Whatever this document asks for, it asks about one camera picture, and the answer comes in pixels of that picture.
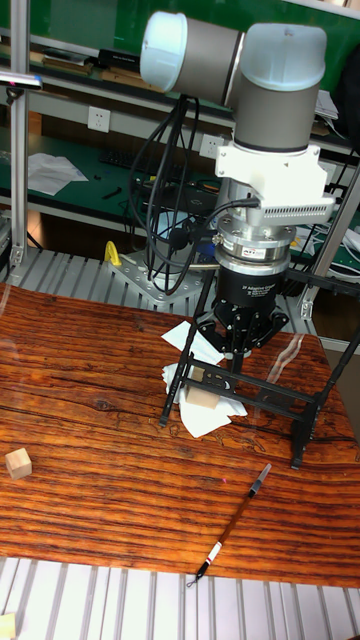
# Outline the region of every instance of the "black metal frame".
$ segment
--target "black metal frame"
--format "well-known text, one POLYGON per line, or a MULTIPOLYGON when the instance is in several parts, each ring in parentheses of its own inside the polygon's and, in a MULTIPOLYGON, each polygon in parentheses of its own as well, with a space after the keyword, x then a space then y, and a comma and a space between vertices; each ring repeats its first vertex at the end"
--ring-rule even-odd
MULTIPOLYGON (((286 387, 282 387, 277 384, 265 382, 252 376, 244 374, 230 373, 226 369, 217 367, 215 365, 202 362, 194 358, 191 353, 191 345, 195 337, 195 333, 198 329, 199 320, 204 312, 205 303, 209 294, 211 282, 215 271, 209 271, 207 273, 204 286, 195 310, 193 321, 190 325, 189 333, 187 336, 186 344, 176 372, 170 385, 169 393, 166 398, 166 402, 163 408, 163 412, 160 418, 160 425, 164 427, 167 423, 171 407, 174 402, 174 398, 179 386, 183 387, 188 385, 198 389, 204 389, 221 395, 225 398, 232 398, 240 400, 245 404, 250 404, 266 411, 271 411, 283 415, 284 417, 292 419, 291 433, 292 433, 292 450, 293 457, 291 459, 291 467, 293 469, 299 469, 304 451, 307 444, 313 438, 315 425, 318 419, 319 412, 323 408, 329 392, 334 384, 340 377, 344 367, 349 362, 351 356, 355 352, 357 346, 360 344, 360 325, 356 329, 347 349, 342 354, 338 365, 331 373, 328 381, 321 391, 308 395, 294 391, 286 387), (198 382, 189 377, 190 369, 192 366, 199 367, 204 370, 202 382, 198 382), (235 387, 238 382, 244 382, 254 385, 260 389, 260 393, 255 398, 245 396, 235 391, 235 387), (267 397, 270 399, 264 399, 264 392, 267 392, 267 397), (274 402, 274 398, 280 401, 281 404, 274 402), (305 403, 305 407, 302 410, 293 411, 289 408, 295 400, 299 400, 305 403)), ((312 286, 321 287, 333 291, 333 293, 345 293, 347 295, 353 295, 360 299, 360 286, 343 283, 335 278, 321 278, 319 276, 306 275, 303 272, 296 271, 295 269, 289 269, 286 272, 286 278, 291 280, 298 280, 301 282, 307 282, 312 286)))

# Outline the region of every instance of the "small wooden cube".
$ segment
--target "small wooden cube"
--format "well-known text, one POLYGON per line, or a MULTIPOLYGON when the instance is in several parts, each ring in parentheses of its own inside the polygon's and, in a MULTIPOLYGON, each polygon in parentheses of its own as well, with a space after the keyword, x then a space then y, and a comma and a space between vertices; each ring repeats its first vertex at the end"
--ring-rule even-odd
MULTIPOLYGON (((202 382, 204 375, 204 369, 200 367, 194 367, 192 372, 192 379, 197 382, 202 382)), ((200 407, 206 407, 206 409, 216 409, 220 396, 211 391, 205 391, 204 389, 196 389, 195 387, 187 387, 186 402, 189 404, 197 404, 200 407)))
POLYGON ((0 638, 16 638, 15 613, 0 616, 0 638))
POLYGON ((17 449, 17 451, 7 453, 5 462, 13 480, 19 480, 19 478, 24 478, 32 473, 32 464, 26 449, 17 449))

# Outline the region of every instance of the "green wall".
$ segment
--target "green wall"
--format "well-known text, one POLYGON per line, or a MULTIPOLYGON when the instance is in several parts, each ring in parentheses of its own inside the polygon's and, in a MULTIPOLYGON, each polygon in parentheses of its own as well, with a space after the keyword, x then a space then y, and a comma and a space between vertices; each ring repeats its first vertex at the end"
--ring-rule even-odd
MULTIPOLYGON (((10 2, 0 0, 0 26, 9 28, 10 2)), ((282 0, 32 0, 31 33, 93 47, 139 52, 146 22, 156 10, 247 30, 254 22, 322 27, 328 36, 322 87, 335 88, 347 55, 360 43, 360 21, 282 0)))

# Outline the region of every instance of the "pen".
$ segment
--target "pen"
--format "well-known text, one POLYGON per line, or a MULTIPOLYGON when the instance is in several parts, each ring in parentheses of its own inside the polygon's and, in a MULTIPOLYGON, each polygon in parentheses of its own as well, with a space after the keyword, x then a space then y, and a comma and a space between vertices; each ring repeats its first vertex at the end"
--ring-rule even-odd
POLYGON ((245 509, 248 506, 251 498, 256 496, 257 492, 259 491, 259 489, 260 489, 262 483, 264 482, 267 474, 269 473, 270 469, 271 469, 271 464, 267 464, 265 469, 263 469, 263 471, 260 473, 260 475, 257 478, 257 480, 255 480, 255 482, 252 485, 252 487, 251 487, 249 493, 247 494, 245 500, 241 503, 241 505, 238 508, 237 512, 231 518, 231 520, 230 520, 228 526, 226 527, 224 533, 220 536, 220 538, 217 541, 217 543, 211 549, 211 551, 210 551, 208 557, 206 558, 204 564, 200 567, 199 571, 196 573, 196 576, 195 576, 194 580, 192 582, 188 582, 187 583, 187 585, 186 585, 187 587, 191 587, 193 584, 198 582, 200 580, 200 578, 203 577, 205 571, 208 569, 208 567, 210 567, 212 561, 216 558, 216 556, 219 553, 221 547, 223 546, 225 540, 228 538, 228 536, 230 535, 231 531, 235 527, 235 525, 236 525, 238 519, 240 518, 241 514, 245 511, 245 509))

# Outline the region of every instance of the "wood grain surface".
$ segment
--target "wood grain surface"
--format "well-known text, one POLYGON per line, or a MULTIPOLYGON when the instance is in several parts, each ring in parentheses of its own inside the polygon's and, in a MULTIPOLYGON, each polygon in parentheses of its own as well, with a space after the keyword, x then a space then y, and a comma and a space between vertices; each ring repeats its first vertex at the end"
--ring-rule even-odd
MULTIPOLYGON (((194 573, 270 462, 208 573, 360 587, 360 454, 337 390, 299 471, 290 420, 270 413, 195 440, 175 407, 162 429, 162 367, 179 352, 161 335, 182 320, 10 290, 0 555, 194 573), (4 456, 21 447, 33 473, 12 481, 4 456)), ((329 369, 316 337, 281 333, 244 372, 313 393, 329 369), (285 349, 299 351, 287 364, 285 349)))

